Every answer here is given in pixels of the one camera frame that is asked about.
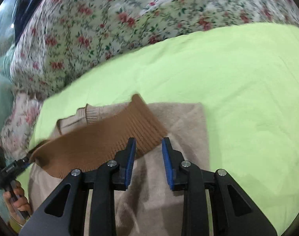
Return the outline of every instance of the lime green sheet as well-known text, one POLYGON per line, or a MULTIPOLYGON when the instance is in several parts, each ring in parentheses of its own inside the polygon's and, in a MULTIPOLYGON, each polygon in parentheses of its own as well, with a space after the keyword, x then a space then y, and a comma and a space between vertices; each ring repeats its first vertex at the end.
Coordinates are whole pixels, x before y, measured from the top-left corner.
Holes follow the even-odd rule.
POLYGON ((299 212, 298 28, 218 28, 118 56, 45 101, 31 147, 78 107, 136 92, 147 103, 201 102, 211 170, 228 170, 278 235, 287 229, 299 212))

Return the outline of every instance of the navy blue fabric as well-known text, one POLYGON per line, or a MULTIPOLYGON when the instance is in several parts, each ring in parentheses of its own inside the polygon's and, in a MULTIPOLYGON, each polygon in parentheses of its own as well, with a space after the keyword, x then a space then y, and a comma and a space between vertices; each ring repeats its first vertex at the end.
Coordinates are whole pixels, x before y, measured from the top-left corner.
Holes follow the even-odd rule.
POLYGON ((13 11, 15 45, 20 39, 29 19, 42 0, 16 0, 13 11))

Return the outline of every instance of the green cloth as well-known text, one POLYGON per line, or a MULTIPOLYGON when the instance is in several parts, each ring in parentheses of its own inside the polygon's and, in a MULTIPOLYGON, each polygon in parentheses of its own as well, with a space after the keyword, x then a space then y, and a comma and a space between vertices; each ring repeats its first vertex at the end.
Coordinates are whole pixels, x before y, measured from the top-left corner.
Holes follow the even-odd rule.
POLYGON ((217 28, 117 56, 44 102, 31 147, 86 103, 121 103, 136 92, 147 103, 201 102, 211 169, 225 168, 278 235, 287 229, 299 212, 297 27, 217 28))

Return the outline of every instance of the blue rubber tip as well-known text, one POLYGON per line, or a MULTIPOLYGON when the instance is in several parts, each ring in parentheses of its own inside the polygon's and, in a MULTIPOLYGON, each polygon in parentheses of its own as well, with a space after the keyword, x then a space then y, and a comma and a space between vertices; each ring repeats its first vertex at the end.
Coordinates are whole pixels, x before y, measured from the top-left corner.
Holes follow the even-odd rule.
POLYGON ((172 171, 172 165, 170 156, 168 153, 166 141, 163 139, 162 141, 162 152, 163 152, 163 158, 164 158, 164 164, 165 164, 165 170, 166 170, 166 176, 167 176, 167 183, 171 190, 174 189, 174 181, 173 181, 173 171, 172 171))
POLYGON ((135 157, 135 152, 136 152, 136 140, 133 140, 132 148, 129 154, 129 159, 128 163, 125 169, 125 181, 124 185, 126 188, 131 184, 131 178, 132 178, 132 170, 133 170, 133 165, 134 165, 134 157, 135 157))

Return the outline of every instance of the silver screw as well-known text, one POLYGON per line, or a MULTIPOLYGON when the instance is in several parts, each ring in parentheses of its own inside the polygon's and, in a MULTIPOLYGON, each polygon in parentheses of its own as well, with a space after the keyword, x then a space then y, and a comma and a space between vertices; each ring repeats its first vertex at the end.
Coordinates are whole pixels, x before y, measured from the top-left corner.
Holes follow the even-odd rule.
POLYGON ((109 167, 114 167, 115 165, 117 165, 117 162, 115 160, 110 160, 107 164, 109 167))
POLYGON ((181 166, 182 167, 185 167, 185 168, 188 168, 191 166, 191 162, 189 162, 188 160, 184 160, 182 163, 181 163, 181 166))
POLYGON ((224 169, 219 169, 217 170, 218 175, 220 176, 226 176, 227 175, 227 171, 224 169))
POLYGON ((79 169, 74 169, 71 172, 72 176, 78 176, 80 173, 81 173, 81 171, 79 169))

